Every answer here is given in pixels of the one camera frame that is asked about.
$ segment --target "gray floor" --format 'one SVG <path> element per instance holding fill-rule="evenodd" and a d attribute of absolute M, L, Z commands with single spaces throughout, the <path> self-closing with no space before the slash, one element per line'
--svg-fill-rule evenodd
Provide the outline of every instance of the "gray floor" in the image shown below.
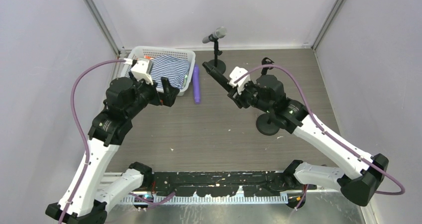
<path fill-rule="evenodd" d="M 284 204 L 160 206 L 137 212 L 116 206 L 107 223 L 143 224 L 364 224 L 359 207 L 340 193 L 308 193 L 298 212 Z"/>
<path fill-rule="evenodd" d="M 148 106 L 134 120 L 119 152 L 107 171 L 122 172 L 138 161 L 154 171 L 283 170 L 293 159 L 315 165 L 334 163 L 314 147 L 281 130 L 274 136 L 261 135 L 255 120 L 261 112 L 238 109 L 227 93 L 202 67 L 213 57 L 211 51 L 196 52 L 200 65 L 202 103 L 193 101 L 190 87 L 173 107 Z M 332 130 L 337 124 L 310 49 L 224 51 L 226 76 L 235 66 L 246 69 L 269 57 L 293 73 L 301 84 L 314 113 Z M 300 100 L 293 82 L 281 71 L 271 70 L 283 82 L 288 97 Z M 255 80 L 259 72 L 251 75 Z"/>

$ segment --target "metal corner post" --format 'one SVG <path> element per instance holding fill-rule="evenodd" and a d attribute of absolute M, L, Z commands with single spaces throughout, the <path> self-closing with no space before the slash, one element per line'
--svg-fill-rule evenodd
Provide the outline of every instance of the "metal corner post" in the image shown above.
<path fill-rule="evenodd" d="M 324 25 L 322 26 L 321 30 L 318 33 L 318 36 L 316 37 L 316 40 L 313 44 L 313 46 L 311 47 L 312 50 L 316 50 L 319 46 L 319 44 L 321 43 L 322 39 L 325 36 L 325 33 L 327 32 L 329 26 L 331 25 L 332 21 L 334 20 L 335 16 L 337 15 L 338 11 L 341 8 L 341 5 L 344 3 L 345 0 L 336 0 L 334 3 L 333 8 L 331 9 L 327 19 L 324 22 Z"/>
<path fill-rule="evenodd" d="M 109 43 L 110 47 L 112 48 L 113 52 L 118 57 L 120 54 L 120 50 L 117 47 L 116 42 L 114 41 L 110 31 L 108 30 L 106 23 L 104 22 L 103 18 L 101 17 L 100 12 L 98 11 L 97 7 L 93 0 L 84 0 L 90 10 L 91 14 L 93 15 L 95 21 L 97 22 L 98 26 L 100 27 L 101 32 L 104 34 L 107 42 Z"/>

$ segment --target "white wall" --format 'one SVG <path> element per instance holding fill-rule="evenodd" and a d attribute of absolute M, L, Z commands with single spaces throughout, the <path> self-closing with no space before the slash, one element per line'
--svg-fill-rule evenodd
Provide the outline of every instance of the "white wall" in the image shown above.
<path fill-rule="evenodd" d="M 95 0 L 115 40 L 211 47 L 202 38 L 225 26 L 221 47 L 311 46 L 335 0 Z"/>
<path fill-rule="evenodd" d="M 421 223 L 422 0 L 346 0 L 317 49 L 342 135 L 390 159 L 403 196 L 375 195 L 383 224 Z M 397 191 L 386 179 L 380 190 Z"/>
<path fill-rule="evenodd" d="M 70 111 L 77 76 L 114 54 L 83 0 L 0 0 L 0 223 L 56 223 L 44 212 L 66 191 L 83 155 Z M 111 66 L 80 82 L 85 131 Z"/>

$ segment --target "microphone stand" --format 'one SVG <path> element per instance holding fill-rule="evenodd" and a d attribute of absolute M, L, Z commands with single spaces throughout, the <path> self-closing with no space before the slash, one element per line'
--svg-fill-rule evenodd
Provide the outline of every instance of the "microphone stand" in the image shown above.
<path fill-rule="evenodd" d="M 218 56 L 220 56 L 223 52 L 218 49 L 218 39 L 213 39 L 214 42 L 214 59 L 208 61 L 211 64 L 214 64 L 214 67 L 216 67 L 220 73 L 224 74 L 225 72 L 225 63 L 222 60 L 218 59 Z"/>

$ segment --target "purple tube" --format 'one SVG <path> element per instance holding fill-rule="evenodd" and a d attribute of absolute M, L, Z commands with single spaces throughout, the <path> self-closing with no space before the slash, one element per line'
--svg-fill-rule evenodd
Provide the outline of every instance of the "purple tube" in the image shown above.
<path fill-rule="evenodd" d="M 194 66 L 192 81 L 194 83 L 194 101 L 198 105 L 201 103 L 201 90 L 199 89 L 199 67 L 197 64 Z"/>

